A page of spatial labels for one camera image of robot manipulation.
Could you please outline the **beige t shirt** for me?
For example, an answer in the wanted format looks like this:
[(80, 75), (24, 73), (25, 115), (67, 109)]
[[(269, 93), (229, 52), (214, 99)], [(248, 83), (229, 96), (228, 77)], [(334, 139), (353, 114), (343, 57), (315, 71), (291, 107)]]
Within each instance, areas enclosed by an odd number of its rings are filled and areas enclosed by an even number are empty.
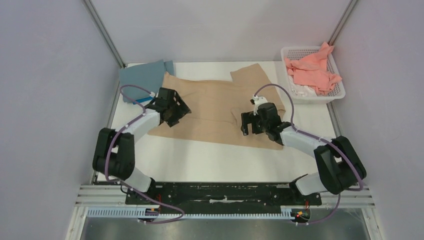
[(232, 80), (187, 80), (165, 73), (163, 87), (175, 90), (191, 113), (169, 127), (166, 123), (150, 130), (151, 136), (282, 150), (265, 133), (244, 136), (241, 114), (253, 111), (253, 94), (270, 80), (258, 64), (230, 73)]

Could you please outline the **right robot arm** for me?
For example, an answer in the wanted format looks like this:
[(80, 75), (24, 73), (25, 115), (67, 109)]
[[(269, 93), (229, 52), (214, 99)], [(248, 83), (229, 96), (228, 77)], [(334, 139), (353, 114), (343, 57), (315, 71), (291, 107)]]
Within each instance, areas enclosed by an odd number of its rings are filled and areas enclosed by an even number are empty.
[(267, 137), (284, 147), (297, 149), (314, 158), (317, 172), (300, 176), (290, 183), (289, 199), (302, 204), (309, 195), (329, 192), (338, 195), (343, 191), (363, 189), (367, 171), (350, 141), (344, 136), (325, 139), (303, 131), (291, 122), (282, 121), (274, 103), (266, 102), (257, 106), (256, 111), (241, 114), (241, 131), (266, 134)]

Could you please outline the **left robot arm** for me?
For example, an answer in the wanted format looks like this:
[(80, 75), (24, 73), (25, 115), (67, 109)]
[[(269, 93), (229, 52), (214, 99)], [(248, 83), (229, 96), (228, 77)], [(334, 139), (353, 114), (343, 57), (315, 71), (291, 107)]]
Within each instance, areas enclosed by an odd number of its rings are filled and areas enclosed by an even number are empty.
[(191, 113), (174, 89), (161, 87), (158, 93), (150, 95), (152, 100), (141, 105), (140, 115), (118, 129), (104, 127), (99, 131), (92, 161), (92, 168), (106, 179), (113, 177), (112, 181), (137, 190), (137, 197), (144, 204), (152, 204), (157, 191), (151, 187), (154, 180), (136, 167), (136, 142), (161, 124), (171, 128)]

